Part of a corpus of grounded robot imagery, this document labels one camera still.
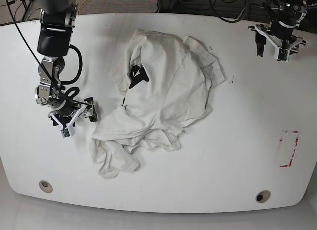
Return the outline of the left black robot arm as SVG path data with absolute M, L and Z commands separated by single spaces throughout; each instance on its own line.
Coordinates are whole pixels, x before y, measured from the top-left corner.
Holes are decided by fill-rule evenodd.
M 307 14 L 306 0 L 272 0 L 278 6 L 274 11 L 267 3 L 263 5 L 270 23 L 256 24 L 248 29 L 255 32 L 257 55 L 262 57 L 264 46 L 269 42 L 274 47 L 274 58 L 278 61 L 288 61 L 289 56 L 299 52 L 299 46 L 307 43 L 302 37 L 293 35 L 296 27 Z

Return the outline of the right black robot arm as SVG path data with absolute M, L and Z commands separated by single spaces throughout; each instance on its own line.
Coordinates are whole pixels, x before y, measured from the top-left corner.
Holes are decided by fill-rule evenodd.
M 74 99 L 80 92 L 74 83 L 80 78 L 83 68 L 80 50 L 70 43 L 77 15 L 76 0 L 36 2 L 41 8 L 37 51 L 44 58 L 38 67 L 40 83 L 35 89 L 35 100 L 39 105 L 52 109 L 48 117 L 53 125 L 59 126 L 65 137 L 70 137 L 77 118 L 83 116 L 89 118 L 90 122 L 98 120 L 92 97 L 84 101 Z M 78 55 L 78 72 L 73 79 L 62 81 L 59 76 L 65 67 L 64 57 L 71 49 Z

